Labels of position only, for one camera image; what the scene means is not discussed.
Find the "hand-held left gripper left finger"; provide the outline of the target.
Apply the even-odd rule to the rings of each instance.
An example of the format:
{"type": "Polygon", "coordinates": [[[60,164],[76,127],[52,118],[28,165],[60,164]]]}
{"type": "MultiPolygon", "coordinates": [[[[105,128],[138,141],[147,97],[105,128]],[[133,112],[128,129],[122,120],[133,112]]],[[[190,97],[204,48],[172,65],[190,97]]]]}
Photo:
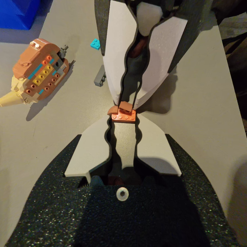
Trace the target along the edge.
{"type": "Polygon", "coordinates": [[[107,176],[112,169],[112,148],[107,140],[110,116],[104,116],[82,134],[64,173],[65,177],[107,176]]]}

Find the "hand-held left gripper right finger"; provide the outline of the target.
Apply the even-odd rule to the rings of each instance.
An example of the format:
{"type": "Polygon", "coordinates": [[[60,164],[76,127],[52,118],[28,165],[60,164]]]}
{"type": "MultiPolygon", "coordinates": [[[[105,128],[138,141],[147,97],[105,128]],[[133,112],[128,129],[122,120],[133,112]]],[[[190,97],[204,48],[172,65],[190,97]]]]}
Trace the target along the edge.
{"type": "Polygon", "coordinates": [[[137,172],[181,176],[182,172],[161,128],[144,116],[138,115],[135,133],[134,168],[137,172]]]}

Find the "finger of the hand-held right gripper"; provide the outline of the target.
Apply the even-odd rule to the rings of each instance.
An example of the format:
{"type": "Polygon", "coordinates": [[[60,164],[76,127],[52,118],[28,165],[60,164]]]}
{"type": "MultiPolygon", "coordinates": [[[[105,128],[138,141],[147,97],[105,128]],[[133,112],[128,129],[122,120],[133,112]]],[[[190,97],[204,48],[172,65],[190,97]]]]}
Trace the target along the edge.
{"type": "Polygon", "coordinates": [[[171,17],[153,28],[148,44],[149,64],[142,76],[134,109],[143,105],[169,75],[168,69],[187,22],[186,19],[171,17]]]}
{"type": "Polygon", "coordinates": [[[106,48],[103,63],[114,104],[129,101],[137,89],[137,76],[128,70],[128,53],[137,38],[137,18],[132,1],[110,1],[106,48]]]}

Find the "grey long brick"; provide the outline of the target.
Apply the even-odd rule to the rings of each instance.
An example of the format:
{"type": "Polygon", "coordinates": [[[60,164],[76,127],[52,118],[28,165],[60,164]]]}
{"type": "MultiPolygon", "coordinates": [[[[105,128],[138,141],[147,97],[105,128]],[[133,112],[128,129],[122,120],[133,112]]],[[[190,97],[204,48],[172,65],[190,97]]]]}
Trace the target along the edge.
{"type": "Polygon", "coordinates": [[[105,79],[106,79],[105,68],[104,65],[101,65],[100,70],[98,71],[94,79],[94,84],[98,87],[102,87],[103,83],[105,82],[105,79]]]}

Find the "orange brick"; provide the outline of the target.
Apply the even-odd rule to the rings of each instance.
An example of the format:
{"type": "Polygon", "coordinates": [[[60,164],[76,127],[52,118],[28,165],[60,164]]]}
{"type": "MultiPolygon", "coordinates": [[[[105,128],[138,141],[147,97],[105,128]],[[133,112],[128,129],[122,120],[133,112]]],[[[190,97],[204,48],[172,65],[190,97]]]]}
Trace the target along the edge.
{"type": "Polygon", "coordinates": [[[136,121],[136,110],[132,110],[131,113],[118,109],[118,113],[111,114],[113,122],[118,123],[135,123],[136,121]]]}

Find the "brown curved slope brick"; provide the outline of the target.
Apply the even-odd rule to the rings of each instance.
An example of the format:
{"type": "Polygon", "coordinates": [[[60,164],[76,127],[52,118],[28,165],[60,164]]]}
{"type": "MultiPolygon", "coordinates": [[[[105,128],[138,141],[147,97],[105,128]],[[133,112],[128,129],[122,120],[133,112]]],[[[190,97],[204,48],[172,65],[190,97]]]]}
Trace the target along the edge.
{"type": "Polygon", "coordinates": [[[131,103],[128,103],[126,101],[121,101],[118,110],[120,113],[131,115],[132,114],[132,107],[133,105],[131,103]]]}

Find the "brown tan brick-built model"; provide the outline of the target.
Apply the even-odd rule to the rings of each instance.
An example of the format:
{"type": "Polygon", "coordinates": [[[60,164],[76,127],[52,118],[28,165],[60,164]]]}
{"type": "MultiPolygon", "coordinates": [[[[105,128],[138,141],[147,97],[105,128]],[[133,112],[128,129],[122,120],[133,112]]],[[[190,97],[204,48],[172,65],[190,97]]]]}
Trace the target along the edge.
{"type": "Polygon", "coordinates": [[[0,106],[38,103],[50,96],[69,71],[67,49],[41,38],[31,41],[13,67],[11,91],[0,98],[0,106]]]}

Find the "blue plastic bin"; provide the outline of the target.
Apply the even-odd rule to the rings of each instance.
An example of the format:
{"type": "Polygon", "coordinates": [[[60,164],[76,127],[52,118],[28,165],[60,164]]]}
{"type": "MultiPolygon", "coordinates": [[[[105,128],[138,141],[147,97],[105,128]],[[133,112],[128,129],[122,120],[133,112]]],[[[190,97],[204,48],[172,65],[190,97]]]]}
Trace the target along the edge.
{"type": "Polygon", "coordinates": [[[30,30],[36,16],[46,15],[53,0],[1,0],[0,28],[30,30]]]}

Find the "grey desk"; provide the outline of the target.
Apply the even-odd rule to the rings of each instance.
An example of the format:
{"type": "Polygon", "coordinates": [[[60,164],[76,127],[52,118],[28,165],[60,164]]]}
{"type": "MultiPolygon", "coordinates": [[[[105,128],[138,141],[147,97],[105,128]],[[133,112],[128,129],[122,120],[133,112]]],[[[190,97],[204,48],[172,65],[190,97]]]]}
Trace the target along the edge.
{"type": "MultiPolygon", "coordinates": [[[[234,221],[245,221],[232,199],[236,172],[246,165],[246,136],[213,13],[205,24],[142,115],[200,166],[236,229],[234,221]]],[[[101,88],[93,82],[103,63],[101,52],[90,47],[98,38],[94,1],[44,1],[30,30],[1,29],[1,96],[10,91],[19,55],[39,37],[67,44],[66,57],[75,63],[47,102],[1,108],[1,246],[44,169],[113,103],[107,82],[101,88]]]]}

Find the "person's right hand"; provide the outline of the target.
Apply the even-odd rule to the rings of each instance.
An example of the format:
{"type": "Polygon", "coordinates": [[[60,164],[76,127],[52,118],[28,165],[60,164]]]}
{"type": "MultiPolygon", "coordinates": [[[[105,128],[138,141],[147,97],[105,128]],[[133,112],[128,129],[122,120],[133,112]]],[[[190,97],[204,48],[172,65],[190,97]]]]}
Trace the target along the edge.
{"type": "Polygon", "coordinates": [[[148,42],[148,36],[141,37],[140,41],[138,44],[133,48],[131,54],[129,55],[131,58],[136,58],[138,57],[143,49],[147,46],[148,42]]]}

